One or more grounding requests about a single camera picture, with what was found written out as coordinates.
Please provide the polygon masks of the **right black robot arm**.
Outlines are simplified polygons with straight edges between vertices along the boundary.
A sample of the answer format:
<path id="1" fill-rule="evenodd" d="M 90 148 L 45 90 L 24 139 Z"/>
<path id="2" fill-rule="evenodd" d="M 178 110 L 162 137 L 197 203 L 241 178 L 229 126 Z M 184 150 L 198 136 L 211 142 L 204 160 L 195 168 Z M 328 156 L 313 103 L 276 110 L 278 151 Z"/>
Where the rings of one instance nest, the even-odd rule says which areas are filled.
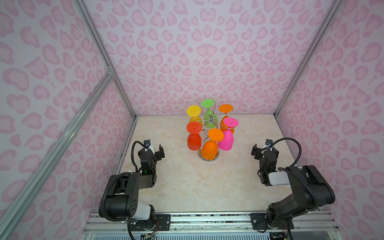
<path id="1" fill-rule="evenodd" d="M 264 217 L 251 214 L 253 228 L 261 233 L 271 229 L 293 229 L 295 217 L 331 205 L 336 200 L 334 190 L 313 166 L 277 168 L 279 151 L 274 148 L 258 148 L 254 145 L 251 155 L 259 161 L 258 177 L 261 184 L 290 186 L 292 193 L 283 200 L 271 203 Z"/>

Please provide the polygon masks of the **orange wine glass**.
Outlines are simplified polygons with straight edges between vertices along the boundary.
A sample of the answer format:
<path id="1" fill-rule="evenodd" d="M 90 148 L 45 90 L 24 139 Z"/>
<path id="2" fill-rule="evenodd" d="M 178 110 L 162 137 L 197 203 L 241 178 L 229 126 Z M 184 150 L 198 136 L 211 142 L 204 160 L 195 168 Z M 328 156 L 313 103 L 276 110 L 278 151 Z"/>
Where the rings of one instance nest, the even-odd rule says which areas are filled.
<path id="1" fill-rule="evenodd" d="M 208 141 L 204 143 L 201 155 L 207 161 L 211 161 L 216 157 L 218 152 L 218 142 L 222 141 L 224 134 L 220 129 L 210 129 L 208 131 Z"/>
<path id="2" fill-rule="evenodd" d="M 224 114 L 222 116 L 221 122 L 220 122 L 220 130 L 223 133 L 229 129 L 229 127 L 224 123 L 224 120 L 226 118 L 230 117 L 233 110 L 234 110 L 234 107 L 232 105 L 229 105 L 229 104 L 223 104 L 223 105 L 219 106 L 219 111 Z"/>

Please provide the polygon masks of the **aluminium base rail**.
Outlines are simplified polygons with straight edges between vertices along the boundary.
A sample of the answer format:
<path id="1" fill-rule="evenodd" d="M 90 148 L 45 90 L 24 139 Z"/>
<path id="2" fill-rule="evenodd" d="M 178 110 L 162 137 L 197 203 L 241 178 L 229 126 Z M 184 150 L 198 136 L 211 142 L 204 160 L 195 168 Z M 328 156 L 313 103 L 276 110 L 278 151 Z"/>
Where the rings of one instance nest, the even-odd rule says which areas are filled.
<path id="1" fill-rule="evenodd" d="M 265 213 L 192 212 L 161 213 L 160 222 L 149 231 L 127 223 L 108 222 L 91 214 L 83 240 L 341 240 L 340 228 L 329 211 L 301 215 L 290 225 L 270 228 Z"/>

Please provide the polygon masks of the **pink wine glass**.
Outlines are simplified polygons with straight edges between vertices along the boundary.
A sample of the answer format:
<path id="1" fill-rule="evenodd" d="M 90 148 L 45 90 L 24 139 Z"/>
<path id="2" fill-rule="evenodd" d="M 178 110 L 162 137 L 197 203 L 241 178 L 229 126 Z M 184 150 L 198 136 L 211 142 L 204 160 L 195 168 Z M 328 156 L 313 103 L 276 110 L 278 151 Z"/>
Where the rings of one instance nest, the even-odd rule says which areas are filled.
<path id="1" fill-rule="evenodd" d="M 223 140 L 218 143 L 219 149 L 222 151 L 229 151 L 234 144 L 235 127 L 239 125 L 239 121 L 235 118 L 225 117 L 221 121 L 221 131 L 224 134 Z"/>

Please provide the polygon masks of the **red wine glass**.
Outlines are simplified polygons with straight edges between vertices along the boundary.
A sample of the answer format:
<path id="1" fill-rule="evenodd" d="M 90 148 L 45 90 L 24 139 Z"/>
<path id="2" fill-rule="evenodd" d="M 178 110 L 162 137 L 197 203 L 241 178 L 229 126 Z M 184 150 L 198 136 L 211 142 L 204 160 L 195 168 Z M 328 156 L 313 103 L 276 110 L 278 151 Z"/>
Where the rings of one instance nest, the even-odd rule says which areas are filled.
<path id="1" fill-rule="evenodd" d="M 202 125 L 198 122 L 190 122 L 187 124 L 187 131 L 189 133 L 187 138 L 188 148 L 192 151 L 199 150 L 202 145 L 202 138 L 200 136 Z"/>

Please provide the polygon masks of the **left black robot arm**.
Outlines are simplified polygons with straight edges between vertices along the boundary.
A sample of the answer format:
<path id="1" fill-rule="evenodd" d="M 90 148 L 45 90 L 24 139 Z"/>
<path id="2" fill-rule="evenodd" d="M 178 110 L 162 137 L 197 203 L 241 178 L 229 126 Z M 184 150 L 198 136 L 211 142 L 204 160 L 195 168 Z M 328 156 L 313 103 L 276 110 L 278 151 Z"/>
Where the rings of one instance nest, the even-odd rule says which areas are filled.
<path id="1" fill-rule="evenodd" d="M 153 152 L 139 151 L 141 169 L 110 176 L 100 205 L 99 216 L 110 222 L 130 222 L 151 230 L 157 225 L 156 211 L 152 205 L 139 202 L 139 190 L 155 186 L 157 163 L 165 157 L 164 149 Z"/>

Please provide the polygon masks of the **yellow wine glass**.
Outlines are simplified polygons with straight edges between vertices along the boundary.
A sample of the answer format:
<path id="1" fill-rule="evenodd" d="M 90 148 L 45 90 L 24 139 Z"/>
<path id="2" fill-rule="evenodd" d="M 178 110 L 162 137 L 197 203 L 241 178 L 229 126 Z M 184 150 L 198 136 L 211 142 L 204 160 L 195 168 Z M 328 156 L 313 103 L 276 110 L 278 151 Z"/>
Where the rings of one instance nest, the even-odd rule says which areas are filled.
<path id="1" fill-rule="evenodd" d="M 190 117 L 189 119 L 189 122 L 197 122 L 201 125 L 203 125 L 202 123 L 202 119 L 200 117 L 200 114 L 201 114 L 202 110 L 199 106 L 197 105 L 192 105 L 192 106 L 189 106 L 187 108 L 187 115 Z"/>

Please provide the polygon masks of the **green wine glass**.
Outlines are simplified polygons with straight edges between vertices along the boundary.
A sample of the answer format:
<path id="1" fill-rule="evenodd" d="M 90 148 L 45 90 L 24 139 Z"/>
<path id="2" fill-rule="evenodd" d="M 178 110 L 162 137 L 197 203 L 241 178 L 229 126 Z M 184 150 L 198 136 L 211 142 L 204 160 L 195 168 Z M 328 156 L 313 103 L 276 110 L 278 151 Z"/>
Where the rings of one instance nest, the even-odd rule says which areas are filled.
<path id="1" fill-rule="evenodd" d="M 214 112 L 216 102 L 212 99 L 205 99 L 201 102 L 201 106 L 205 109 L 204 127 L 207 129 L 215 129 L 218 123 L 217 115 Z"/>

